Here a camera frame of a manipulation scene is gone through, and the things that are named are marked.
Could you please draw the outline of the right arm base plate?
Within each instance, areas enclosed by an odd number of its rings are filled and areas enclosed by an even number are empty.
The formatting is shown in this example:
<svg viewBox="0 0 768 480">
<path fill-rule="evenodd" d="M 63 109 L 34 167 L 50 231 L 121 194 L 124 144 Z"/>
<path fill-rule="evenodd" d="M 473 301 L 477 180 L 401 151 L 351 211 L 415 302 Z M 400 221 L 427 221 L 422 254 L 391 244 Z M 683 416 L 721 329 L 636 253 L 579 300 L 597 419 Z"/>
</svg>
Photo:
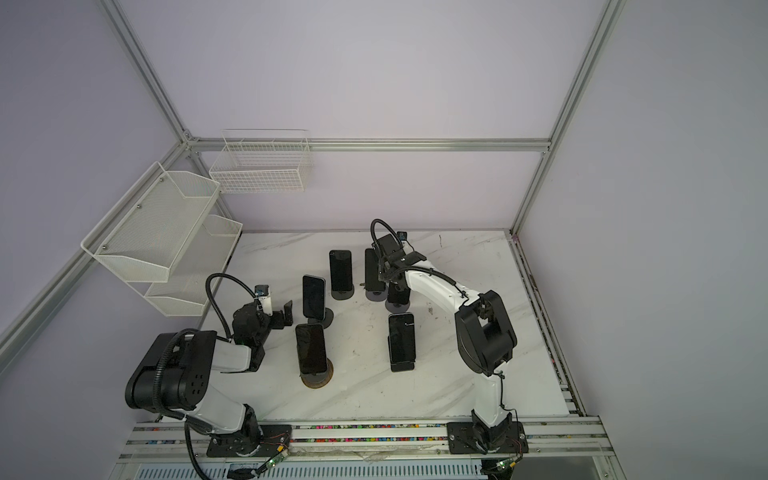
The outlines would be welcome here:
<svg viewBox="0 0 768 480">
<path fill-rule="evenodd" d="M 480 422 L 449 422 L 448 448 L 451 454 L 527 454 L 529 445 L 519 421 L 505 421 L 495 427 Z"/>
</svg>

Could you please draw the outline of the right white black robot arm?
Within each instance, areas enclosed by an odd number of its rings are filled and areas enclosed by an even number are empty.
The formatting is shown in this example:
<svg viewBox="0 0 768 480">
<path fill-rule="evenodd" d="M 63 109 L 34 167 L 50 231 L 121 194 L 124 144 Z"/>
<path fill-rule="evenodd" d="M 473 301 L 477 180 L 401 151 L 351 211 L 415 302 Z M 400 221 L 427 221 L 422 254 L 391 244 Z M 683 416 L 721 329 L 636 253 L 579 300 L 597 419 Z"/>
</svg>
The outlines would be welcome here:
<svg viewBox="0 0 768 480">
<path fill-rule="evenodd" d="M 493 290 L 480 292 L 463 285 L 415 250 L 407 252 L 393 232 L 371 237 L 381 281 L 416 292 L 453 316 L 460 358 L 476 374 L 471 412 L 476 448 L 499 449 L 511 434 L 514 420 L 504 405 L 501 368 L 512 359 L 518 344 L 503 299 Z"/>
</svg>

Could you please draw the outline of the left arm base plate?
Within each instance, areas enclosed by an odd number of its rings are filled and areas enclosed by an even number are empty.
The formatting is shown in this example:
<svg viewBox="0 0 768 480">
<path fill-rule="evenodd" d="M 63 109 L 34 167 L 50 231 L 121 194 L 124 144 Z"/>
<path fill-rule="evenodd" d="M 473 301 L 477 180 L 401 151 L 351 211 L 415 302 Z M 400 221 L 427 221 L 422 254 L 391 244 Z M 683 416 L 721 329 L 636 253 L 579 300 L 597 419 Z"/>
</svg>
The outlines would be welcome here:
<svg viewBox="0 0 768 480">
<path fill-rule="evenodd" d="M 243 432 L 213 435 L 208 458 L 269 458 L 287 449 L 292 435 L 289 424 L 261 425 L 255 434 Z"/>
</svg>

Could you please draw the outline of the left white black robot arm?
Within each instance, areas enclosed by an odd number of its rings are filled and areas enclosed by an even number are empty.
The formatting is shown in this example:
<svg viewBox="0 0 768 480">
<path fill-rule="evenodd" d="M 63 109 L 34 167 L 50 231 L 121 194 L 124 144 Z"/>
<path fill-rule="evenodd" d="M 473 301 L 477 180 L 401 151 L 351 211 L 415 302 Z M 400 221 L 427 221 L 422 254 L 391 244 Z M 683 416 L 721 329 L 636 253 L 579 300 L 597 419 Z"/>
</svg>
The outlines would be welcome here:
<svg viewBox="0 0 768 480">
<path fill-rule="evenodd" d="M 256 299 L 234 313 L 230 341 L 213 330 L 160 334 L 128 380 L 125 402 L 134 410 L 185 421 L 205 435 L 242 436 L 257 442 L 263 431 L 253 408 L 214 387 L 211 375 L 257 371 L 270 333 L 292 324 L 291 301 L 268 312 Z"/>
</svg>

